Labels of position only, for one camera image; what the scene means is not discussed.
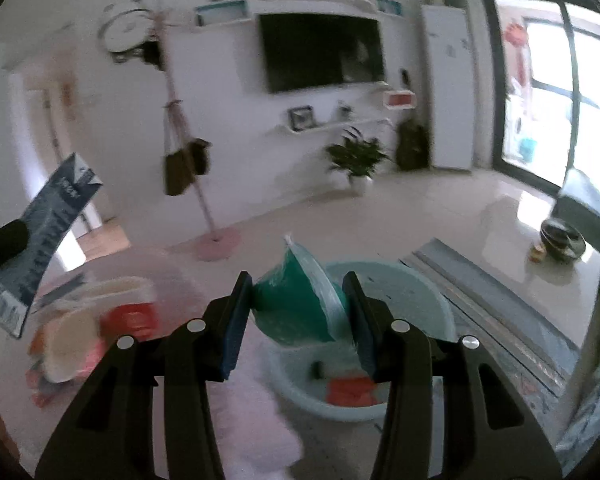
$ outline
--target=hanging bag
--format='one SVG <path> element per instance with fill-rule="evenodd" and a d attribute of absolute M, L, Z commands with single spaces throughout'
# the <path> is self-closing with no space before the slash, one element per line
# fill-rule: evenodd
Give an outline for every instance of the hanging bag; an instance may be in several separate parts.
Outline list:
<path fill-rule="evenodd" d="M 171 101 L 164 107 L 164 192 L 169 196 L 183 194 L 187 187 L 193 183 L 196 175 L 207 174 L 209 170 L 208 147 L 211 145 L 203 139 L 179 139 L 178 131 L 187 131 L 183 126 L 185 118 L 180 110 L 181 101 Z M 193 173 L 189 168 L 185 152 L 182 148 L 171 152 L 171 136 L 175 136 L 176 145 L 183 145 L 190 153 L 193 163 Z"/>

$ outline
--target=refrigerator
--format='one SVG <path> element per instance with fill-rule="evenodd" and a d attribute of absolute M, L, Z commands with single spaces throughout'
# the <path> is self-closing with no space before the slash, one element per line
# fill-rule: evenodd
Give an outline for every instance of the refrigerator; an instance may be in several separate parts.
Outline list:
<path fill-rule="evenodd" d="M 475 77 L 466 13 L 422 6 L 430 99 L 430 164 L 470 170 L 474 159 Z"/>

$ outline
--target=green plastic bag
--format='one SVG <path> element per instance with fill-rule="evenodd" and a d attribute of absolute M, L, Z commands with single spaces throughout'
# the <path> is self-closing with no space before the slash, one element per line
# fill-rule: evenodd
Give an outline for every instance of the green plastic bag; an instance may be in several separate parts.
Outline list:
<path fill-rule="evenodd" d="M 258 328 L 284 346 L 351 340 L 346 297 L 309 251 L 285 237 L 283 262 L 253 288 Z"/>

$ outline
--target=black handle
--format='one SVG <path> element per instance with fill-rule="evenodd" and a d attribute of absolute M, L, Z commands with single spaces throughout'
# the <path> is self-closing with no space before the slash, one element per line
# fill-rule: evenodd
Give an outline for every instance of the black handle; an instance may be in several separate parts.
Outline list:
<path fill-rule="evenodd" d="M 432 378 L 445 386 L 445 452 L 438 480 L 558 480 L 562 471 L 523 399 L 474 336 L 427 337 L 386 304 L 367 298 L 354 272 L 342 288 L 363 368 L 391 381 L 372 480 L 425 480 Z"/>
<path fill-rule="evenodd" d="M 0 228 L 0 266 L 27 248 L 29 230 L 22 220 L 13 220 Z"/>
<path fill-rule="evenodd" d="M 196 362 L 196 343 L 204 339 L 201 319 L 181 326 L 167 339 L 164 360 L 164 433 L 169 477 L 223 480 L 205 379 Z"/>
<path fill-rule="evenodd" d="M 46 444 L 36 480 L 157 480 L 152 446 L 155 370 L 145 358 L 160 340 L 120 338 L 84 383 Z"/>

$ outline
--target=pink base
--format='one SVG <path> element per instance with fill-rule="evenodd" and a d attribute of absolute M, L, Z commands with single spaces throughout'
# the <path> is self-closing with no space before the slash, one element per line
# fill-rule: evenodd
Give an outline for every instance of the pink base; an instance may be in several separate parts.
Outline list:
<path fill-rule="evenodd" d="M 218 229 L 193 240 L 193 253 L 203 262 L 225 260 L 240 245 L 240 231 L 233 227 Z"/>

